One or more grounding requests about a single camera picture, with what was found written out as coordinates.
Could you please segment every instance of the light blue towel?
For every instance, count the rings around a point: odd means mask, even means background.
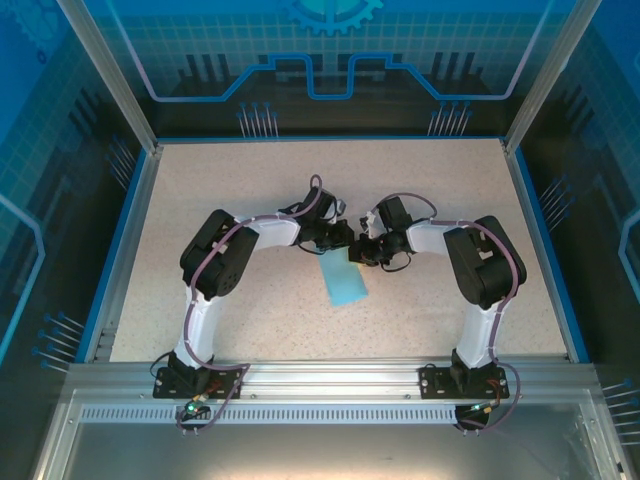
[[[347,247],[329,250],[318,257],[333,307],[357,302],[369,295],[358,266],[349,262],[348,250]]]

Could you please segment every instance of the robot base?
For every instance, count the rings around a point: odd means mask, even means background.
[[[494,363],[481,368],[466,369],[456,361],[450,367],[436,367],[433,364],[418,369],[420,396],[423,400],[495,400],[496,389],[488,382],[496,380],[499,384],[500,398],[509,398],[509,386],[504,369]]]
[[[158,369],[153,398],[189,399],[206,392],[210,399],[224,400],[241,374],[242,369],[224,372],[206,368],[196,370],[184,365],[172,352],[168,366]],[[240,390],[238,387],[231,398],[240,398]]]

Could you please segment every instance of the circuit pattern graphic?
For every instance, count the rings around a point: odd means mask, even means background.
[[[55,0],[0,0],[0,14],[12,17],[39,50],[45,50],[60,28]]]

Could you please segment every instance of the aluminum frame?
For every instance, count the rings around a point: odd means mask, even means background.
[[[162,158],[162,147],[158,147],[155,153],[147,153],[144,159],[144,165],[140,172],[140,179],[135,187],[131,210],[127,217],[120,244],[113,262],[113,269],[107,287],[104,292],[104,298],[98,311],[95,327],[91,332],[89,347],[85,354],[84,362],[108,361],[110,348],[104,354],[100,351],[100,339],[103,333],[115,337],[115,329],[122,314],[124,300],[129,286],[129,278],[133,270],[133,264],[136,258],[137,246],[140,242],[142,229],[144,227],[144,219],[147,215],[151,194],[155,184],[158,168],[160,167],[160,159]]]
[[[574,339],[571,335],[571,329],[569,328],[567,313],[564,309],[562,300],[560,298],[558,284],[556,282],[556,278],[553,275],[553,271],[551,269],[551,262],[549,260],[549,255],[544,246],[544,242],[542,241],[542,235],[540,234],[540,226],[536,221],[536,216],[533,211],[531,198],[527,194],[527,187],[525,185],[522,171],[520,170],[518,161],[516,159],[516,153],[515,151],[509,151],[506,146],[505,146],[504,152],[505,152],[505,159],[507,161],[507,167],[509,168],[509,172],[511,173],[513,185],[515,187],[518,199],[520,200],[522,213],[524,215],[525,222],[529,229],[531,241],[533,242],[533,248],[536,252],[538,263],[540,264],[542,277],[544,278],[544,281],[547,285],[547,291],[549,292],[549,295],[551,297],[551,304],[553,306],[556,319],[558,320],[560,332],[562,334],[562,338],[564,340],[565,346],[567,347],[567,354],[569,355],[569,359],[572,362],[577,363],[580,361],[580,359],[578,356],[576,345],[574,343]]]
[[[522,142],[556,80],[558,80],[558,77],[566,67],[582,35],[591,23],[591,19],[601,2],[602,0],[577,0],[573,10],[571,10],[549,52],[549,56],[542,65],[531,90],[529,90],[524,102],[522,102],[522,106],[507,132],[507,152],[510,155],[515,153]]]
[[[615,445],[615,429],[611,432],[613,425],[593,365],[572,364],[550,356],[505,357],[504,360],[514,364],[521,374],[520,401],[523,404],[581,406],[583,417],[588,419],[585,422],[588,431],[584,435],[596,440],[591,447],[602,478],[620,478],[611,474],[617,471],[615,462],[607,462],[607,459],[613,458],[611,452],[620,447]],[[292,409],[303,406],[370,405],[399,410],[407,406],[443,408],[474,403],[473,400],[421,400],[417,369],[429,362],[444,366],[449,359],[257,363],[245,377],[246,384],[240,399],[231,405],[236,408],[260,405]],[[157,410],[159,405],[182,405],[184,401],[156,400],[151,397],[153,378],[149,374],[150,366],[147,363],[72,365],[33,478],[63,478],[79,424],[91,423],[83,419],[82,413],[86,407],[135,406],[144,411]],[[139,423],[166,424],[167,419],[146,418]],[[246,425],[261,422],[245,420],[236,423]],[[402,423],[423,424],[418,420]]]
[[[154,153],[158,140],[107,42],[82,0],[57,0],[140,145]]]

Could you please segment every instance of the speckled tabletop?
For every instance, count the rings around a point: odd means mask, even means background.
[[[112,361],[150,361],[174,348],[184,319],[180,255],[211,211],[273,213],[300,201],[309,177],[346,201],[352,227],[385,195],[429,197],[439,218],[495,215],[528,270],[498,351],[566,352],[498,140],[362,140],[166,146],[118,327]],[[406,200],[417,216],[424,206]],[[361,268],[369,296],[331,307],[318,259],[297,248],[251,258],[215,338],[219,359],[449,355],[466,302],[449,259],[421,254],[386,274]]]

